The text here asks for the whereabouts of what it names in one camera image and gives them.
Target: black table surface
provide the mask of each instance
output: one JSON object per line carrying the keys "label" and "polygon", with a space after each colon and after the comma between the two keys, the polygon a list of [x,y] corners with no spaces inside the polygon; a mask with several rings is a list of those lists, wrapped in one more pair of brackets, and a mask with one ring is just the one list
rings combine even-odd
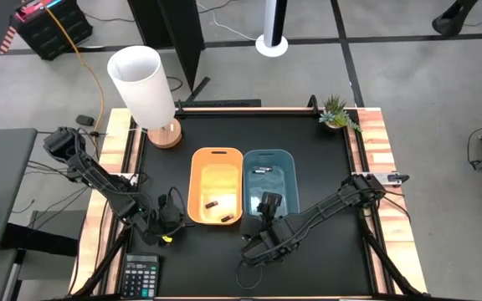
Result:
{"label": "black table surface", "polygon": [[36,135],[34,129],[0,130],[0,242]]}
{"label": "black table surface", "polygon": [[[170,186],[187,196],[192,154],[202,147],[233,147],[244,154],[262,149],[288,151],[295,160],[301,211],[336,192],[351,174],[345,132],[329,133],[314,116],[180,121],[183,137],[174,148],[161,150],[146,140],[141,171],[150,179],[140,188],[152,200],[167,193]],[[310,230],[297,251],[282,263],[264,267],[261,283],[250,290],[240,288],[235,279],[244,245],[238,223],[227,227],[196,224],[175,236],[166,248],[148,246],[134,233],[129,253],[162,256],[160,297],[366,295],[372,291],[357,213],[345,210]],[[242,267],[239,272],[246,286],[258,275],[258,268]]]}

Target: wooden lamp base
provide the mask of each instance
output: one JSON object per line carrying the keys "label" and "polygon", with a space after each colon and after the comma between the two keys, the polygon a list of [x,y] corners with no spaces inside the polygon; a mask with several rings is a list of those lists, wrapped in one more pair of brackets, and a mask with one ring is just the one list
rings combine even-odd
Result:
{"label": "wooden lamp base", "polygon": [[180,121],[172,121],[161,129],[148,129],[148,139],[158,148],[171,148],[182,139],[182,126]]}

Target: gray floor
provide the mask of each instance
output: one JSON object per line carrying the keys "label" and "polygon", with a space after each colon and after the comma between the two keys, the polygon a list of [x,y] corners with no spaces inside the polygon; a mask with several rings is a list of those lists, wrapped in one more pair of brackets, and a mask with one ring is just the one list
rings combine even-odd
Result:
{"label": "gray floor", "polygon": [[[225,0],[200,0],[207,8]],[[431,20],[450,0],[340,0],[350,37],[435,34]],[[122,0],[79,1],[99,18],[131,18]],[[217,20],[256,38],[262,33],[261,0],[232,2],[216,11]],[[207,41],[239,40],[201,14]],[[482,1],[467,23],[482,21]],[[141,43],[133,23],[94,23],[95,45]],[[482,26],[463,33],[482,33]],[[289,38],[336,37],[331,5],[326,0],[290,0],[285,25]],[[13,48],[20,46],[15,39]],[[382,107],[399,170],[411,176],[403,190],[413,220],[413,233],[430,293],[441,297],[482,299],[482,172],[466,162],[468,134],[482,127],[482,40],[418,43],[352,44],[351,52],[366,106]],[[85,54],[105,90],[105,120],[123,103],[105,66],[112,54]],[[167,75],[183,79],[173,51],[161,53]],[[339,44],[291,46],[277,59],[254,48],[209,48],[201,56],[197,81],[212,80],[197,100],[260,98],[265,106],[305,105],[311,94],[324,99],[338,93],[351,101],[352,92]],[[174,93],[186,99],[187,85]],[[78,114],[98,114],[99,95],[90,75],[73,54],[53,62],[35,55],[0,56],[0,128],[32,126],[54,130],[75,126]],[[58,166],[37,139],[33,160]],[[474,140],[473,157],[482,156]],[[12,221],[27,224],[31,211],[44,210],[79,185],[58,176],[25,177],[16,210],[35,203]],[[89,193],[69,210],[84,210]],[[27,281],[21,300],[62,295],[68,279]]]}

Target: white lamp shade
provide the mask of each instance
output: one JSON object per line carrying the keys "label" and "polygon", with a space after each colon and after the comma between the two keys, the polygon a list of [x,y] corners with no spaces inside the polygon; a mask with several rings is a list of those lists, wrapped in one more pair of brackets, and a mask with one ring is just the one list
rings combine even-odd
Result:
{"label": "white lamp shade", "polygon": [[159,129],[172,121],[176,109],[156,50],[124,48],[110,57],[107,72],[138,125]]}

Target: yellow cable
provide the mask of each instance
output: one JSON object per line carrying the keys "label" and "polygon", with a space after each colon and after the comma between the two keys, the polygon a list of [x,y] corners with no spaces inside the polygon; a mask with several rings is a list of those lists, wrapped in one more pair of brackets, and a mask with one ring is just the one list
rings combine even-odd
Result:
{"label": "yellow cable", "polygon": [[[51,9],[48,8],[48,4],[45,2],[45,0],[40,0],[40,2],[42,3],[42,5],[44,5],[44,8],[48,12],[49,16],[55,21],[57,26],[59,26],[60,31],[63,32],[66,39],[68,39],[68,42],[70,42],[70,45],[72,45],[72,48],[74,49],[75,54],[77,54],[77,58],[81,62],[81,65],[83,65],[83,67],[85,67],[87,70],[89,70],[90,74],[94,78],[94,81],[96,82],[96,85],[98,86],[98,90],[100,91],[100,114],[98,115],[98,118],[96,119],[96,123],[94,125],[94,131],[97,132],[98,127],[100,126],[102,115],[104,114],[104,105],[105,105],[104,90],[101,88],[100,81],[96,77],[96,74],[94,73],[94,71],[92,71],[92,68],[89,67],[89,65],[84,62],[83,58],[81,58],[81,54],[79,53],[79,50],[75,46],[74,41],[72,41],[72,38],[66,32],[66,29],[64,29],[63,25],[59,22],[57,17],[55,17],[55,15],[51,11]],[[97,137],[95,137],[95,146],[97,147],[97,145],[98,145]]]}

